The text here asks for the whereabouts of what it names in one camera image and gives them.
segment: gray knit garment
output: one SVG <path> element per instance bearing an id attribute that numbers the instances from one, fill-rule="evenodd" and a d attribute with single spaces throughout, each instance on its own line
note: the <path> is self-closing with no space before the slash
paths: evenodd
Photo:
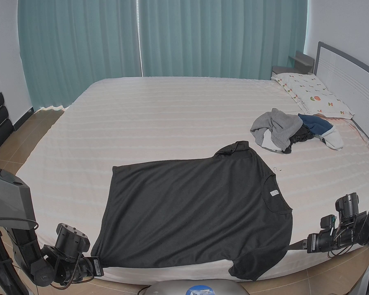
<path id="1" fill-rule="evenodd" d="M 254 135 L 256 143 L 261 146 L 266 130 L 271 131 L 272 142 L 285 150 L 290 146 L 290 137 L 302 126 L 303 121 L 298 115 L 287 115 L 277 108 L 272 108 L 259 116 L 251 126 L 250 132 Z"/>

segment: black garment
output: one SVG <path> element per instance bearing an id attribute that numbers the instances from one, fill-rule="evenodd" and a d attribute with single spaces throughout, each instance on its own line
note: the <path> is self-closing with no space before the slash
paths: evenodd
<path id="1" fill-rule="evenodd" d="M 313 139 L 314 138 L 314 133 L 312 131 L 310 131 L 309 127 L 305 124 L 303 124 L 300 129 L 295 133 L 295 135 L 293 135 L 292 137 L 290 137 L 290 146 L 288 148 L 286 148 L 286 150 L 282 151 L 284 154 L 290 154 L 291 153 L 291 146 L 294 143 L 297 142 L 305 142 L 307 140 Z"/>
<path id="2" fill-rule="evenodd" d="M 232 276 L 256 280 L 286 254 L 291 211 L 247 141 L 207 159 L 113 167 L 92 255 L 123 268 L 229 259 Z"/>

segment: floral pillow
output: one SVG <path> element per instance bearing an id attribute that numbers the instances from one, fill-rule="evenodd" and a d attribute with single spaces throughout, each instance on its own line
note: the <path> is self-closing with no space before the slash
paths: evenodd
<path id="1" fill-rule="evenodd" d="M 291 95 L 306 115 L 351 119 L 353 113 L 314 74 L 280 73 L 272 77 Z"/>

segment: bed sheet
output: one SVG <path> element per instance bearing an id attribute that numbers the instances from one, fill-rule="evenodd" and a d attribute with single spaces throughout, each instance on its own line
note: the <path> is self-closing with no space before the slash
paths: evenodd
<path id="1" fill-rule="evenodd" d="M 256 145 L 249 131 L 253 121 L 273 107 L 301 112 L 276 81 L 134 77 L 94 83 L 40 140 L 17 173 L 31 190 L 40 245 L 53 245 L 56 226 L 63 222 L 86 233 L 93 246 L 112 166 L 211 157 L 240 140 L 249 141 L 277 175 L 281 193 L 293 209 L 291 243 L 319 232 L 320 218 L 336 215 L 335 200 L 347 193 L 358 193 L 360 211 L 369 209 L 369 141 L 354 124 L 329 119 L 342 136 L 342 151 L 315 138 L 296 143 L 291 154 L 273 153 Z M 260 279 L 297 272 L 327 259 L 326 254 L 289 251 Z M 230 260 L 220 260 L 173 268 L 106 268 L 103 278 L 134 284 L 235 280 L 228 273 L 231 266 Z"/>

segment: gray headboard frame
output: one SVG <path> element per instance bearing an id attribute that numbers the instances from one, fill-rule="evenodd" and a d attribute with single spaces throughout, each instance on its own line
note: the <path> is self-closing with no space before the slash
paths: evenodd
<path id="1" fill-rule="evenodd" d="M 365 63 L 359 61 L 358 59 L 354 58 L 353 56 L 339 50 L 339 49 L 336 49 L 335 47 L 332 47 L 330 45 L 327 45 L 323 42 L 318 42 L 318 47 L 317 47 L 317 57 L 315 59 L 315 65 L 314 65 L 314 74 L 317 75 L 317 70 L 318 70 L 318 63 L 319 63 L 319 60 L 320 60 L 320 50 L 321 48 L 325 48 L 343 58 L 345 58 L 346 60 L 354 63 L 355 65 L 359 66 L 360 68 L 362 68 L 363 70 L 365 70 L 366 72 L 369 73 L 369 66 L 366 65 Z M 364 135 L 366 135 L 366 137 L 369 139 L 369 136 L 366 134 L 366 132 L 355 122 L 354 119 L 352 119 L 352 121 L 355 123 L 355 125 L 358 127 L 359 130 L 361 130 Z"/>

